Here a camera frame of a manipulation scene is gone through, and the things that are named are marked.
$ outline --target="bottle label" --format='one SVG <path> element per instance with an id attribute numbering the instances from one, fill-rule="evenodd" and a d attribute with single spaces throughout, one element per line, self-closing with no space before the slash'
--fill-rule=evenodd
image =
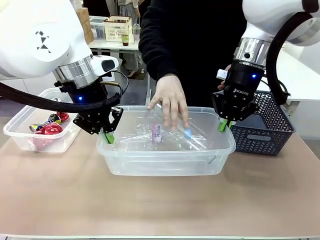
<path id="1" fill-rule="evenodd" d="M 160 124 L 152 125 L 152 142 L 154 143 L 162 143 L 162 129 Z"/>

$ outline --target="stack of cardboard boxes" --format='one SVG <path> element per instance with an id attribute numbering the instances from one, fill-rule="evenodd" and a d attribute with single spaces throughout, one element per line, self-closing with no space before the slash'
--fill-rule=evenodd
<path id="1" fill-rule="evenodd" d="M 89 44 L 94 40 L 94 33 L 91 30 L 88 8 L 82 7 L 76 11 L 76 14 L 82 25 L 86 44 Z"/>

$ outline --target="human hand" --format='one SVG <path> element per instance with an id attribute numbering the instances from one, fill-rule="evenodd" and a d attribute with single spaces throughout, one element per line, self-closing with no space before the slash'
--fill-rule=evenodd
<path id="1" fill-rule="evenodd" d="M 225 68 L 225 71 L 229 71 L 230 68 L 231 68 L 231 64 Z M 218 86 L 218 89 L 223 90 L 224 88 L 225 88 L 225 81 L 222 81 L 221 84 Z"/>
<path id="2" fill-rule="evenodd" d="M 164 126 L 173 130 L 177 129 L 178 113 L 182 115 L 182 122 L 185 127 L 189 126 L 188 107 L 184 90 L 176 75 L 168 74 L 160 78 L 156 84 L 155 95 L 152 98 L 148 109 L 151 110 L 156 104 L 162 102 L 162 114 Z"/>
<path id="3" fill-rule="evenodd" d="M 138 18 L 141 18 L 141 15 L 140 15 L 140 12 L 139 12 L 139 8 L 135 8 L 134 9 L 134 12 L 135 12 L 135 15 L 138 17 Z"/>

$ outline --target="white plastic tray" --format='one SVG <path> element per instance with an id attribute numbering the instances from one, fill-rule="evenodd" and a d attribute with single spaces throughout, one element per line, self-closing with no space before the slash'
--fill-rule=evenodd
<path id="1" fill-rule="evenodd" d="M 124 113 L 114 132 L 115 143 L 137 134 L 138 120 L 146 116 L 146 106 L 122 106 Z M 115 148 L 107 144 L 101 132 L 98 152 L 104 156 L 110 171 L 126 176 L 198 176 L 219 174 L 229 154 L 236 149 L 235 139 L 229 129 L 218 131 L 219 116 L 212 108 L 189 107 L 190 121 L 206 133 L 205 150 L 145 151 L 146 145 Z"/>
<path id="2" fill-rule="evenodd" d="M 59 98 L 61 102 L 72 103 L 70 96 L 67 93 L 62 93 L 59 88 L 49 88 L 40 93 L 39 97 L 52 100 Z M 30 131 L 29 126 L 32 124 L 43 123 L 48 120 L 53 111 L 37 109 L 31 106 L 25 106 L 18 112 L 3 128 L 5 135 L 11 136 L 15 143 L 22 150 L 35 151 L 30 139 L 51 140 L 50 143 L 37 152 L 44 153 L 64 153 L 77 137 L 80 128 L 73 123 L 73 119 L 77 116 L 76 113 L 69 114 L 69 120 L 61 123 L 63 131 L 56 135 L 40 135 Z"/>

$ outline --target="white cabinet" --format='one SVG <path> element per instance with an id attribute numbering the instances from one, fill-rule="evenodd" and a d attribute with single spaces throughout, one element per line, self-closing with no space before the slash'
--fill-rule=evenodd
<path id="1" fill-rule="evenodd" d="M 32 95 L 39 95 L 44 90 L 54 88 L 56 78 L 53 73 L 37 78 L 24 79 L 27 91 Z"/>
<path id="2" fill-rule="evenodd" d="M 26 93 L 28 92 L 23 79 L 4 80 L 4 81 L 1 81 L 1 83 L 8 85 L 9 87 L 12 87 L 14 89 L 17 89 Z"/>

